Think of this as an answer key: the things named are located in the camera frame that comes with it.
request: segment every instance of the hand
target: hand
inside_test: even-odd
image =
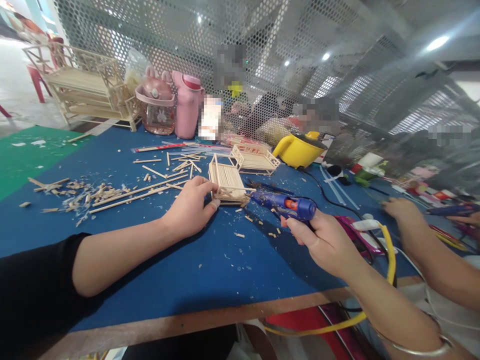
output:
[[[474,212],[470,214],[470,217],[466,216],[447,216],[448,220],[456,221],[459,223],[470,224],[476,228],[480,228],[480,212]]]
[[[204,207],[205,196],[218,190],[218,185],[202,176],[185,183],[170,209],[160,219],[175,242],[198,233],[217,211],[220,200],[215,199]]]
[[[381,205],[383,206],[383,210],[397,221],[423,221],[424,216],[419,208],[413,202],[405,198],[391,197],[388,201],[382,202]]]
[[[310,221],[315,233],[294,218],[289,218],[286,223],[297,242],[308,247],[313,261],[333,276],[350,283],[360,279],[360,273],[368,268],[352,240],[333,216],[317,209]]]

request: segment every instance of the silver bangle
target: silver bangle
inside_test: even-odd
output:
[[[441,355],[448,353],[454,347],[454,344],[446,336],[444,336],[443,334],[439,334],[438,336],[440,337],[440,340],[442,342],[442,346],[439,349],[433,350],[433,351],[414,351],[414,350],[407,349],[406,347],[403,347],[401,345],[398,345],[397,343],[383,336],[378,331],[376,333],[378,334],[378,337],[380,337],[380,339],[389,343],[395,349],[400,350],[401,352],[404,352],[407,354],[411,354],[411,355],[415,355],[423,358],[439,357]]]

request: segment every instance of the blue tabletop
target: blue tabletop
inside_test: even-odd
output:
[[[133,161],[156,156],[162,161],[145,165],[160,173],[168,173],[167,151],[133,153],[131,149],[160,145],[165,139],[143,129],[132,133],[111,128],[45,171],[37,180],[49,184],[68,177],[96,185],[111,183],[115,188],[120,188],[122,184],[141,188],[146,186],[143,176],[147,171],[142,168],[143,164],[134,164]],[[176,137],[166,140],[180,142]],[[210,161],[211,157],[208,157],[198,163],[201,175],[208,177]],[[170,173],[175,166],[170,166]],[[318,168],[308,170],[323,181]],[[271,177],[241,176],[243,179],[275,183],[299,196],[310,197],[325,213],[355,217],[346,209],[328,204],[312,178],[283,163]],[[159,177],[152,179],[152,184],[161,180]],[[381,180],[375,186],[394,197],[400,196]],[[53,244],[79,232],[95,234],[152,221],[168,210],[179,193],[179,190],[171,189],[161,195],[113,207],[96,213],[95,219],[90,217],[76,227],[78,218],[71,212],[40,213],[41,209],[60,207],[63,198],[35,193],[34,188],[33,184],[27,184],[0,202],[0,257]],[[372,214],[394,235],[398,235],[395,221],[379,206],[379,202],[387,196],[356,184],[343,188],[360,206],[361,214]],[[324,189],[327,196],[335,201],[331,189],[325,185]],[[20,208],[19,204],[23,202],[32,204]],[[100,309],[83,319],[72,331],[284,299],[345,286],[341,280],[319,268],[309,256],[308,249],[298,246],[287,229],[281,229],[276,238],[268,236],[268,233],[277,233],[276,228],[280,227],[279,221],[268,209],[254,203],[244,211],[235,212],[236,209],[221,206],[201,233],[158,254],[120,280],[108,290],[111,296]],[[248,221],[245,215],[255,221]],[[257,220],[261,220],[263,225],[259,225]],[[449,221],[433,216],[428,220],[457,235]],[[386,260],[382,257],[377,262],[380,271],[385,274]],[[407,261],[398,255],[397,276],[415,274]]]

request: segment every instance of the pink water bottle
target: pink water bottle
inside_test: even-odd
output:
[[[178,88],[175,134],[182,139],[193,139],[205,89],[197,77],[179,71],[172,71],[171,75]]]

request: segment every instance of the table edge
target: table edge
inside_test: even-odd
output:
[[[422,279],[419,276],[405,276],[399,277],[397,282],[399,287],[404,287],[421,283]],[[345,300],[351,296],[348,287],[341,287],[323,292],[257,302],[237,307],[191,312],[70,332],[60,338],[50,349],[38,357],[38,359],[78,358],[94,352],[104,352],[109,349],[324,305]]]

